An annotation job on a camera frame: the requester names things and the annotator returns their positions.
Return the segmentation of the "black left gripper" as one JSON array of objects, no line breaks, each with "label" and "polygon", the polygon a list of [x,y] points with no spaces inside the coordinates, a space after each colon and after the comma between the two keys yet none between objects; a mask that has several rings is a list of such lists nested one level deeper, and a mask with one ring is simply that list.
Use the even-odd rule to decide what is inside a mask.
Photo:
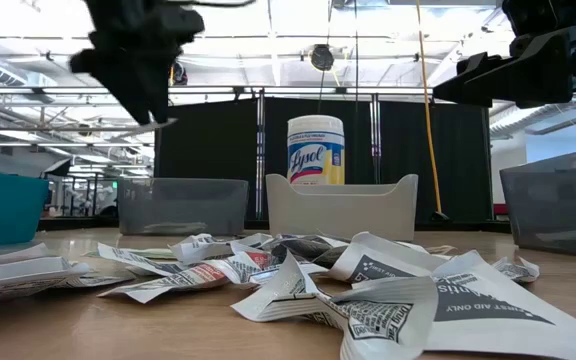
[{"label": "black left gripper", "polygon": [[[91,73],[139,125],[166,123],[170,66],[205,30],[201,15],[167,0],[84,3],[94,26],[92,47],[71,57],[71,71]],[[161,91],[148,79],[150,70],[160,71]]]}]

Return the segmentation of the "small hanging ceiling device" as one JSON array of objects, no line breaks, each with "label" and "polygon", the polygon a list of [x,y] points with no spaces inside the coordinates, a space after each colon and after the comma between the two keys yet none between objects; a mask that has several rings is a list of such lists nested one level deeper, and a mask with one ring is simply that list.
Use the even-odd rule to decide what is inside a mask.
[{"label": "small hanging ceiling device", "polygon": [[185,67],[180,62],[175,62],[169,72],[168,82],[170,86],[186,86],[188,76]]}]

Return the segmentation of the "black curtain backdrop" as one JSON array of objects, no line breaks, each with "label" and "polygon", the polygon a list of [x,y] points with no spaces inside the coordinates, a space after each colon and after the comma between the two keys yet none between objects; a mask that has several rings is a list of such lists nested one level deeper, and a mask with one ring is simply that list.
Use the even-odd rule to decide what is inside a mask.
[{"label": "black curtain backdrop", "polygon": [[[417,223],[435,211],[454,222],[492,217],[489,117],[484,108],[433,103],[380,103],[381,180],[419,177]],[[265,99],[265,174],[287,172],[287,123],[303,115],[339,118],[345,133],[345,180],[376,184],[371,101]],[[172,107],[177,121],[156,137],[157,177],[246,180],[246,218],[255,216],[257,100]]]}]

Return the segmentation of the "black angled monitor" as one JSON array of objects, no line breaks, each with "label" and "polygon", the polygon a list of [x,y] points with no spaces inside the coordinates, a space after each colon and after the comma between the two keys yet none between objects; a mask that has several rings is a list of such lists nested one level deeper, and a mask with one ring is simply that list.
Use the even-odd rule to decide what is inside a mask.
[{"label": "black angled monitor", "polygon": [[42,176],[44,178],[48,176],[65,177],[70,172],[71,164],[72,160],[70,158],[59,160],[44,170]]}]

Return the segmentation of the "dark grey plastic bin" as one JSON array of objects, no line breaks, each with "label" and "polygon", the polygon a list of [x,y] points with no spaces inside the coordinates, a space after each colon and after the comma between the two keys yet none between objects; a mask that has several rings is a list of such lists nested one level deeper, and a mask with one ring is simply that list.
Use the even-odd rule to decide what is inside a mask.
[{"label": "dark grey plastic bin", "polygon": [[576,256],[576,152],[502,169],[514,242]]},{"label": "dark grey plastic bin", "polygon": [[123,235],[237,235],[244,229],[248,183],[232,179],[148,178],[118,181]]}]

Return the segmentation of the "silver backdrop pole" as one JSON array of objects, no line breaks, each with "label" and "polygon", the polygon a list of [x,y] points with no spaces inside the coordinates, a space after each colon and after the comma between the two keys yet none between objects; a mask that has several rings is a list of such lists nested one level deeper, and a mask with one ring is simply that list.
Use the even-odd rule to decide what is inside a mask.
[{"label": "silver backdrop pole", "polygon": [[257,95],[256,109],[256,155],[255,155],[255,216],[263,219],[263,181],[265,176],[265,92],[261,89]]},{"label": "silver backdrop pole", "polygon": [[381,123],[380,123],[380,103],[377,94],[371,95],[371,150],[374,167],[375,183],[380,184],[381,180]]}]

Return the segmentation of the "background robot station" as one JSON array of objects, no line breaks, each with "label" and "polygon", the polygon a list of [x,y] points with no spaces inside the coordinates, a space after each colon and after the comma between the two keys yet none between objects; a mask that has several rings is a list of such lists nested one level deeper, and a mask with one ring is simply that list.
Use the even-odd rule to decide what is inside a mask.
[{"label": "background robot station", "polygon": [[44,205],[48,217],[94,217],[116,208],[118,179],[101,173],[47,175],[49,196]]}]

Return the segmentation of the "Lysol wipes canister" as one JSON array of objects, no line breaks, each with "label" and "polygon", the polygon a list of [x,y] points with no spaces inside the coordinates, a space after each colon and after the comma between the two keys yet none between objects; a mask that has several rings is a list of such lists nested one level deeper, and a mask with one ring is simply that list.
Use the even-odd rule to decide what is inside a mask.
[{"label": "Lysol wipes canister", "polygon": [[290,119],[287,179],[293,185],[344,185],[343,122],[328,115]]}]

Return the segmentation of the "teal plastic bin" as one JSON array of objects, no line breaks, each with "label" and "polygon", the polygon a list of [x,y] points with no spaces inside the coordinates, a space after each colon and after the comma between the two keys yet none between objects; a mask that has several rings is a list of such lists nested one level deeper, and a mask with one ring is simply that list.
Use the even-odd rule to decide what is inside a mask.
[{"label": "teal plastic bin", "polygon": [[47,180],[0,173],[0,245],[34,238],[47,195]]}]

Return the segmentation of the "light grey plastic bin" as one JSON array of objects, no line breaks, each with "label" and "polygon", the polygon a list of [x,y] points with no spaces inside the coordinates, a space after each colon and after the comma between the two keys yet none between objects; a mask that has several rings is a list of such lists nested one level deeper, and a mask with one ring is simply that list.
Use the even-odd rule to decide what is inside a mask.
[{"label": "light grey plastic bin", "polygon": [[272,234],[321,234],[350,239],[370,232],[411,241],[415,231],[418,176],[395,184],[291,185],[279,174],[266,176]]}]

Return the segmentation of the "white packet black triangle print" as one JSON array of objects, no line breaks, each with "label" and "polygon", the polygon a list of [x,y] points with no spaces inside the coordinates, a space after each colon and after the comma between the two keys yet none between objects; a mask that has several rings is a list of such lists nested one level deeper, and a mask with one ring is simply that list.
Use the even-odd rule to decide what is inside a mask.
[{"label": "white packet black triangle print", "polygon": [[477,251],[434,270],[438,306],[427,351],[576,360],[576,319],[488,264]]},{"label": "white packet black triangle print", "polygon": [[352,238],[328,275],[351,284],[389,277],[423,277],[446,262],[421,246],[361,232]]}]

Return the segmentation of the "white drug facts packet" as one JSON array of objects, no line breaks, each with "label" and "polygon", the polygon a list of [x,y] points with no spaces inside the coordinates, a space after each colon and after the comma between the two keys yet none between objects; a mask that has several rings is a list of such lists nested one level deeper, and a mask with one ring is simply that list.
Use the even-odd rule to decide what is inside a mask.
[{"label": "white drug facts packet", "polygon": [[328,296],[288,254],[277,273],[231,308],[253,322],[306,317],[343,332],[340,360],[415,360],[438,305],[430,277],[383,278]]}]

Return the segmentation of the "black aluminium table frame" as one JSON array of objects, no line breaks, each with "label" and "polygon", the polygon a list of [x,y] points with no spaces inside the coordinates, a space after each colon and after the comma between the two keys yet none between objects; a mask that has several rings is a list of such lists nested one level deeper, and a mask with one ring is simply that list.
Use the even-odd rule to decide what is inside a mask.
[{"label": "black aluminium table frame", "polygon": [[[118,228],[119,222],[115,218],[104,217],[57,217],[40,219],[38,231],[64,231],[90,228]],[[485,222],[429,222],[415,225],[416,231],[481,231],[511,234],[511,225],[508,221]]]}]

